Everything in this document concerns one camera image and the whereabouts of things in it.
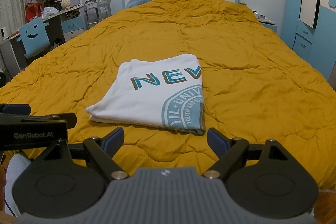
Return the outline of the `blue smiley chair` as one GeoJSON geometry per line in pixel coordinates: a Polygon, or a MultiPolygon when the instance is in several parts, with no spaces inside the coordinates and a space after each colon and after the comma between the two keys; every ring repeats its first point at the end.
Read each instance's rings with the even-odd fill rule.
{"type": "Polygon", "coordinates": [[[45,29],[48,25],[49,22],[43,22],[43,19],[38,17],[19,28],[20,38],[18,41],[21,40],[23,43],[26,52],[24,54],[25,58],[30,59],[50,46],[45,29]]]}

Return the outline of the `grey metal chair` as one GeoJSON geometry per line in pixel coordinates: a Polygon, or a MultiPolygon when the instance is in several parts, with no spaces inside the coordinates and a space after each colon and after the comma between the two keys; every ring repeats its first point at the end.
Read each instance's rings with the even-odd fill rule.
{"type": "Polygon", "coordinates": [[[84,12],[88,28],[112,15],[111,0],[88,0],[84,2],[84,12]]]}

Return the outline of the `round cream lamp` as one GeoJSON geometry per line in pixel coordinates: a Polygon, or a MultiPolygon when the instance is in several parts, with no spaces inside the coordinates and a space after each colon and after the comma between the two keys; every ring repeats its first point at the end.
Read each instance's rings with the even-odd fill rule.
{"type": "Polygon", "coordinates": [[[63,10],[68,10],[71,8],[71,0],[62,0],[60,4],[63,10]]]}

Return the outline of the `blue white wardrobe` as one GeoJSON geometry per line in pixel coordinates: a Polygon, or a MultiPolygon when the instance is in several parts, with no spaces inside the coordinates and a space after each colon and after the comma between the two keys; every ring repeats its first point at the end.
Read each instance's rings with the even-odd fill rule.
{"type": "Polygon", "coordinates": [[[286,0],[280,38],[327,81],[335,80],[335,0],[286,0]]]}

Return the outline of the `white printed t-shirt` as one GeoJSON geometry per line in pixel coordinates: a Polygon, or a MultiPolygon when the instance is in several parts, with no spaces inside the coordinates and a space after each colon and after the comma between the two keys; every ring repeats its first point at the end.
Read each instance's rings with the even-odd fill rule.
{"type": "Polygon", "coordinates": [[[104,97],[86,108],[91,120],[166,128],[202,136],[202,69],[192,54],[122,63],[104,97]]]}

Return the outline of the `bedside table with items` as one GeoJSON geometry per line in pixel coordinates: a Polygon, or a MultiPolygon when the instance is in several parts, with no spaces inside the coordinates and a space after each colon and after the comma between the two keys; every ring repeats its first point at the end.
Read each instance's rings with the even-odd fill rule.
{"type": "Polygon", "coordinates": [[[277,33],[277,25],[272,19],[267,18],[266,16],[258,13],[255,10],[253,10],[253,14],[264,27],[269,28],[277,33]]]}

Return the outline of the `mustard yellow quilt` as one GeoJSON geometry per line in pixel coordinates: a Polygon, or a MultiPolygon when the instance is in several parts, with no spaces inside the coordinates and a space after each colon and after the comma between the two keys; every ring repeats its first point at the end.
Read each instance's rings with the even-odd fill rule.
{"type": "Polygon", "coordinates": [[[100,101],[121,64],[195,55],[205,125],[250,143],[279,141],[335,189],[335,91],[319,71],[263,27],[246,6],[224,0],[153,0],[124,9],[35,60],[1,88],[1,102],[34,115],[73,112],[70,143],[104,136],[86,108],[100,101]]]}

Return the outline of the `red bag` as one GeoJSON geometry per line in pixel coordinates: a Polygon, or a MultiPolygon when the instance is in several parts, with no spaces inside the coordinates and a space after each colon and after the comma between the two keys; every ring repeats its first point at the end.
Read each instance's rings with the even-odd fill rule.
{"type": "Polygon", "coordinates": [[[35,17],[42,16],[44,6],[40,2],[28,3],[25,6],[26,22],[32,21],[35,17]]]}

